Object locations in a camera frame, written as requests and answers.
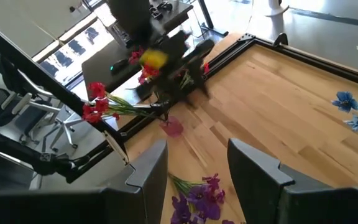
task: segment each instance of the purple flower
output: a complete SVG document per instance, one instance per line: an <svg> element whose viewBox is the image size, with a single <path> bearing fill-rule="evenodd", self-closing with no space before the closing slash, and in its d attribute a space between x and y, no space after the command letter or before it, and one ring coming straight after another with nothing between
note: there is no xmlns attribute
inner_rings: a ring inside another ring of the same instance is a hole
<svg viewBox="0 0 358 224"><path fill-rule="evenodd" d="M172 205L175 208L171 217L171 224L191 223L191 213L185 196L180 193L180 202L176 197L172 197Z"/></svg>
<svg viewBox="0 0 358 224"><path fill-rule="evenodd" d="M229 220L223 220L222 224L234 224L234 222Z"/></svg>
<svg viewBox="0 0 358 224"><path fill-rule="evenodd" d="M226 195L226 193L224 192L224 190L221 190L216 196L214 196L214 199L218 203L223 203L225 195Z"/></svg>
<svg viewBox="0 0 358 224"><path fill-rule="evenodd" d="M189 191L188 200L193 203L198 211L203 213L206 218L219 220L221 208L216 201L211 200L211 189L209 185L196 185Z"/></svg>
<svg viewBox="0 0 358 224"><path fill-rule="evenodd" d="M197 214L193 213L193 220L190 224L204 224L206 220L199 217Z"/></svg>
<svg viewBox="0 0 358 224"><path fill-rule="evenodd" d="M206 181L212 190L219 189L219 181L221 179L218 178L218 174L215 174L213 177L203 177L203 181Z"/></svg>

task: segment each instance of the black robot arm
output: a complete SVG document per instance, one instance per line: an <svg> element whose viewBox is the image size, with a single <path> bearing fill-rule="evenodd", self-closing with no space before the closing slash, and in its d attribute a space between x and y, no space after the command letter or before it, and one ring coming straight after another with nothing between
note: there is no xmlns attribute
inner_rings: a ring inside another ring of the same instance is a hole
<svg viewBox="0 0 358 224"><path fill-rule="evenodd" d="M67 155L56 156L50 153L37 152L27 146L2 135L0 133L0 152L30 164L40 175L59 173L68 177L79 166L86 164L89 156L70 160Z"/></svg>
<svg viewBox="0 0 358 224"><path fill-rule="evenodd" d="M144 100L145 96L149 96L151 91L155 89L154 87L157 87L160 91L170 95L173 101L184 101L193 106L187 95L180 89L179 83L173 80L185 69L189 70L193 86L209 96L202 78L203 70L201 66L205 56L214 47L212 40L200 42L194 51L184 57L188 50L185 41L190 35L179 31L176 35L169 37L165 30L161 30L158 26L158 22L152 19L148 0L109 0L108 4L111 14L131 37L135 45L141 46L143 49L158 50L167 56L167 61L160 68L157 68L160 71L158 77L136 88L140 99Z"/></svg>

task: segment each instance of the wooden surface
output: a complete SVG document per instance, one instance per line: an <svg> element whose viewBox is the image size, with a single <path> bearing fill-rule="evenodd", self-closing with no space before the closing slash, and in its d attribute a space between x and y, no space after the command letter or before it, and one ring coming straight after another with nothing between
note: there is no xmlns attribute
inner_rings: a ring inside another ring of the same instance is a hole
<svg viewBox="0 0 358 224"><path fill-rule="evenodd" d="M237 37L226 37L212 56ZM358 134L342 122L351 114L330 102L343 90L358 99L358 84L255 46L207 85L211 99L197 91L190 95L197 109L183 103L172 108L170 114L185 127L181 137L167 138L154 121L126 143L130 159L154 141L168 139L169 171L194 181L218 172L227 193L222 219L236 223L244 217L227 164L228 138L238 138L331 186L358 185ZM172 195L176 192L168 181L163 224L170 223Z"/></svg>

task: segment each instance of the yellow object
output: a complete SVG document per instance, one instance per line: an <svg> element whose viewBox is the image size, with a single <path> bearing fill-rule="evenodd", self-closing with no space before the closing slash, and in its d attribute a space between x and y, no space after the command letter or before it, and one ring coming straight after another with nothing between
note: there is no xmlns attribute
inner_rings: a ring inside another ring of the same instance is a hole
<svg viewBox="0 0 358 224"><path fill-rule="evenodd" d="M154 69L160 69L168 60L168 55L160 50L147 49L140 57L140 63Z"/></svg>

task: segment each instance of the artificial flower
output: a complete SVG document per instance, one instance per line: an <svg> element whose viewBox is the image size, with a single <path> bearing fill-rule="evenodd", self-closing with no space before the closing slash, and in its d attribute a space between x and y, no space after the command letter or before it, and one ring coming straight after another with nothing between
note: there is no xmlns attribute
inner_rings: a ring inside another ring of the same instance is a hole
<svg viewBox="0 0 358 224"><path fill-rule="evenodd" d="M212 190L219 189L219 181L221 181L221 179L218 178L218 174L214 174L212 177L203 177L202 180L206 181Z"/></svg>
<svg viewBox="0 0 358 224"><path fill-rule="evenodd" d="M143 84L146 82L146 78L147 78L146 75L142 73L137 80L139 81L140 84Z"/></svg>
<svg viewBox="0 0 358 224"><path fill-rule="evenodd" d="M175 211L171 217L171 224L191 222L191 213L187 204L187 199L182 193L179 193L179 198L180 201L176 197L172 197L172 205Z"/></svg>
<svg viewBox="0 0 358 224"><path fill-rule="evenodd" d="M222 224L234 224L234 222L229 220L223 220Z"/></svg>
<svg viewBox="0 0 358 224"><path fill-rule="evenodd" d="M224 202L224 196L226 195L224 190L221 190L219 193L217 193L214 196L214 200L218 203L223 203Z"/></svg>
<svg viewBox="0 0 358 224"><path fill-rule="evenodd" d="M353 115L353 119L351 121L344 121L345 124L349 125L353 131L358 132L358 116Z"/></svg>
<svg viewBox="0 0 358 224"><path fill-rule="evenodd" d="M128 59L130 64L136 64L140 57L142 56L142 54L144 53L144 50L142 48L139 48L138 51L134 51L131 53L131 57Z"/></svg>
<svg viewBox="0 0 358 224"><path fill-rule="evenodd" d="M104 98L106 96L106 90L104 89L104 85L102 83L91 83L89 84L88 89L91 91L92 98Z"/></svg>
<svg viewBox="0 0 358 224"><path fill-rule="evenodd" d="M332 100L332 104L337 106L338 109L345 112L350 112L350 110L357 109L357 102L353 99L352 93L348 91L339 91L336 93L338 100Z"/></svg>
<svg viewBox="0 0 358 224"><path fill-rule="evenodd" d="M93 113L93 108L86 103L84 104L84 106L82 106L82 110L83 110L83 114Z"/></svg>
<svg viewBox="0 0 358 224"><path fill-rule="evenodd" d="M160 73L158 69L154 69L149 65L144 65L142 71L146 74L147 77L153 77Z"/></svg>
<svg viewBox="0 0 358 224"><path fill-rule="evenodd" d="M102 100L95 100L95 108L96 108L96 111L99 112L99 113L103 113L105 112L106 110L109 109L109 99L105 98L105 99L102 99Z"/></svg>
<svg viewBox="0 0 358 224"><path fill-rule="evenodd" d="M115 117L116 121L118 121L118 120L119 120L119 114L117 114L117 113L113 113L113 114L112 114L112 116L113 116L113 117Z"/></svg>
<svg viewBox="0 0 358 224"><path fill-rule="evenodd" d="M207 184L193 186L188 194L188 201L193 203L196 209L203 212L206 218L219 220L221 209L211 200L211 188Z"/></svg>
<svg viewBox="0 0 358 224"><path fill-rule="evenodd" d="M90 114L84 114L83 119L85 121L88 121L89 123L97 123L101 120L102 113L90 113Z"/></svg>
<svg viewBox="0 0 358 224"><path fill-rule="evenodd" d="M204 64L204 73L208 73L209 72L209 63L205 63Z"/></svg>

